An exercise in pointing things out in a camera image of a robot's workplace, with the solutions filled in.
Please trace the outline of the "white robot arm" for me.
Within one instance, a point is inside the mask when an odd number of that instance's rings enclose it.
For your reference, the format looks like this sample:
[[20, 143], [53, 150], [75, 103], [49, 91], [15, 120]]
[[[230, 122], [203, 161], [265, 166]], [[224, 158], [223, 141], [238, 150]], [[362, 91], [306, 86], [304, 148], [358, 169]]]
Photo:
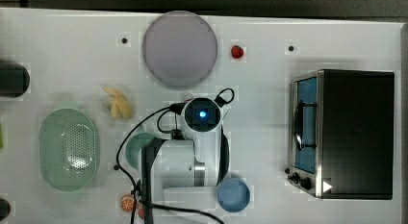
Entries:
[[180, 128], [171, 139], [154, 138], [139, 153], [140, 197], [145, 223], [159, 224], [155, 209], [182, 212], [164, 204], [167, 188], [214, 187], [225, 177], [229, 149], [222, 128], [222, 107], [228, 102], [198, 97], [165, 109], [178, 114]]

